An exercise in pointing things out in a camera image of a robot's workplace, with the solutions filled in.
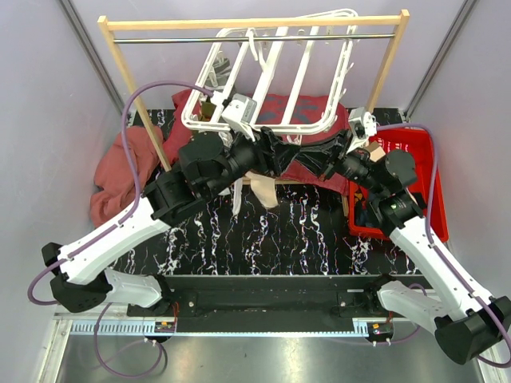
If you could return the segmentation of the white plastic clip hanger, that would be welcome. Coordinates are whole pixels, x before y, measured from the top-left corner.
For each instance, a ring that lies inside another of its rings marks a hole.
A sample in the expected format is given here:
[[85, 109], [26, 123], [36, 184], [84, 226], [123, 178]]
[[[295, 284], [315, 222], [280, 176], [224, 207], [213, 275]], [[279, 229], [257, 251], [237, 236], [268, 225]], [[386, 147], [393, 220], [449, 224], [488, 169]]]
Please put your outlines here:
[[[360, 39], [358, 13], [345, 8], [297, 18], [285, 18], [273, 26], [242, 20], [221, 28], [207, 38], [211, 47], [180, 115], [190, 130], [226, 132], [235, 111], [246, 108], [245, 126], [263, 126], [288, 139], [326, 132], [341, 120], [338, 108], [346, 89], [345, 77], [352, 66], [351, 53]], [[318, 116], [298, 120], [296, 113], [306, 76], [318, 60], [320, 42], [336, 41], [339, 57], [327, 70], [330, 82]]]

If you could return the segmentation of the olive green ribbed sock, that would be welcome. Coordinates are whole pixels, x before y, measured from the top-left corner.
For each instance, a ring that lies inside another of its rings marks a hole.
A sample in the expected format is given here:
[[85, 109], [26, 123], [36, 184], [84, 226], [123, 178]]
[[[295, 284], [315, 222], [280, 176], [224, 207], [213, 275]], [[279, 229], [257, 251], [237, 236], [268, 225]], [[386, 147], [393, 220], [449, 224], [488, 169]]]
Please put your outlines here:
[[210, 101], [203, 101], [200, 104], [200, 120], [210, 121], [215, 112], [216, 106]]

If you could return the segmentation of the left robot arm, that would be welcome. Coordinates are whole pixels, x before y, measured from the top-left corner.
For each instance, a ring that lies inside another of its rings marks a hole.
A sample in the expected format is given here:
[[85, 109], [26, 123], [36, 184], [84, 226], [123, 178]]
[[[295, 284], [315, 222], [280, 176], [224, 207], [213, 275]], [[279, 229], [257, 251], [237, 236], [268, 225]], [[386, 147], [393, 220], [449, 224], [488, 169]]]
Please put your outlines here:
[[61, 247], [48, 243], [42, 248], [54, 274], [50, 281], [54, 299], [71, 313], [102, 303], [125, 303], [147, 308], [156, 316], [167, 314], [172, 296], [165, 281], [118, 272], [111, 264], [146, 239], [202, 212], [247, 172], [281, 175], [300, 149], [269, 128], [262, 128], [254, 138], [238, 132], [230, 146], [215, 133], [197, 134], [180, 148], [172, 169], [146, 185], [126, 211], [74, 243]]

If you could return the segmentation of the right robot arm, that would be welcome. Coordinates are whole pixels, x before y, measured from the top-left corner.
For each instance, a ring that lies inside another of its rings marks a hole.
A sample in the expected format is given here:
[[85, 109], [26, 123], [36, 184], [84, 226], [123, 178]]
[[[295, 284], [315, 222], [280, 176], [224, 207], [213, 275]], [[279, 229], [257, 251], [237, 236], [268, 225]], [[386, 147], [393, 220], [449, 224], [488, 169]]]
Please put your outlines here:
[[369, 220], [411, 258], [437, 297], [429, 298], [392, 277], [381, 277], [362, 297], [372, 316], [401, 314], [433, 334], [441, 350], [462, 365], [495, 346], [510, 343], [510, 299], [496, 298], [478, 283], [434, 237], [430, 209], [409, 187], [418, 176], [413, 156], [402, 149], [385, 152], [375, 143], [358, 143], [349, 131], [314, 144], [289, 147], [291, 159], [312, 174], [340, 174], [372, 196]]

